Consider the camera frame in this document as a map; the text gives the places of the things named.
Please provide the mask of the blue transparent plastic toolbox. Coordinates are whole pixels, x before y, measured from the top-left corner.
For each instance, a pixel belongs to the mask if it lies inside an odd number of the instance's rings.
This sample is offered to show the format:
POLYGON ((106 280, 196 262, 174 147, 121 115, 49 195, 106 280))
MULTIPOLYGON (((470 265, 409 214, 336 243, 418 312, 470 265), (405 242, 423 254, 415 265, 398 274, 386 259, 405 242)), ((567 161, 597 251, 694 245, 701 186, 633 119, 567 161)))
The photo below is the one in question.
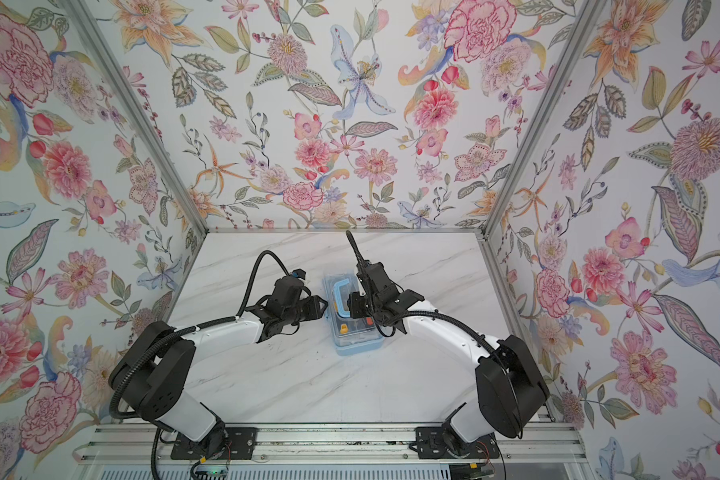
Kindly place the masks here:
POLYGON ((333 274, 323 279, 324 292, 327 295, 328 307, 325 319, 331 327, 336 352, 340 356, 351 356, 376 350, 381 347, 383 337, 374 329, 364 329, 364 319, 352 319, 347 299, 351 292, 360 291, 354 274, 333 274), (340 326, 346 324, 349 333, 341 335, 340 326))

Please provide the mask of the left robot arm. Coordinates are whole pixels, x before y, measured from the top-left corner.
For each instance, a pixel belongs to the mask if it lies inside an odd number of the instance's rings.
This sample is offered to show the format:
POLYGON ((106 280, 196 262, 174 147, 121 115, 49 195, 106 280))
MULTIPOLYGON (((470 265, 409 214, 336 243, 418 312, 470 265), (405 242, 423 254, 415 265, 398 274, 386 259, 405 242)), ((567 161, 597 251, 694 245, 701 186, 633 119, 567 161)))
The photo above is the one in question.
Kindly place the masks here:
POLYGON ((192 367, 228 350, 263 343, 287 326, 319 320, 328 306, 301 278, 286 275, 275 282, 271 294, 236 315, 181 329, 154 322, 110 374, 109 414, 116 420, 140 419, 175 431, 215 452, 225 442, 225 423, 186 392, 192 367))

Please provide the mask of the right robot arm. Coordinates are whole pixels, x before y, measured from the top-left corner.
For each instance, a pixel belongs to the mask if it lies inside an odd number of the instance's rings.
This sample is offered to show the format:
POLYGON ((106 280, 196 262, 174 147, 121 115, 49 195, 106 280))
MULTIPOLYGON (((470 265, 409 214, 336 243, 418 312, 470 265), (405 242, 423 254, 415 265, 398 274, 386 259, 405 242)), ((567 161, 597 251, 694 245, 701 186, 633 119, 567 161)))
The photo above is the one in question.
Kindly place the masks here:
POLYGON ((443 423, 453 449, 493 433, 507 438, 524 435, 526 425, 549 399, 549 390, 521 338, 477 332, 419 293, 400 289, 380 262, 359 259, 357 277, 363 291, 349 296, 353 316, 369 316, 394 333, 424 340, 474 374, 476 398, 456 408, 443 423))

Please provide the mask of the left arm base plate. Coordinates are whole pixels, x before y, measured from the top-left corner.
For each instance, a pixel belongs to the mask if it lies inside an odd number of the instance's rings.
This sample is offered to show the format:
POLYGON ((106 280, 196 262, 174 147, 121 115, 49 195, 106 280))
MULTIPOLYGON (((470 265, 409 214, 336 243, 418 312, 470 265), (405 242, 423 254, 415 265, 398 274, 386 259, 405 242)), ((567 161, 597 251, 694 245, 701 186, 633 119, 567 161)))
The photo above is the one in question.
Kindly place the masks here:
POLYGON ((255 427, 226 427, 211 431, 199 441, 179 434, 173 445, 172 460, 251 460, 259 430, 255 427))

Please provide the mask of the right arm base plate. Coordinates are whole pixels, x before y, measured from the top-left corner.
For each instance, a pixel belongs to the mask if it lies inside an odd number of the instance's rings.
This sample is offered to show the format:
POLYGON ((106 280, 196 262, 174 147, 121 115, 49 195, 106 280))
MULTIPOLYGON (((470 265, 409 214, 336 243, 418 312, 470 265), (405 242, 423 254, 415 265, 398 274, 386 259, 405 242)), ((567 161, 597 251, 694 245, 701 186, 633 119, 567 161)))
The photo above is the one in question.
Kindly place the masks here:
POLYGON ((408 448, 424 460, 493 460, 500 457, 493 434, 466 442, 443 426, 416 427, 414 441, 408 448))

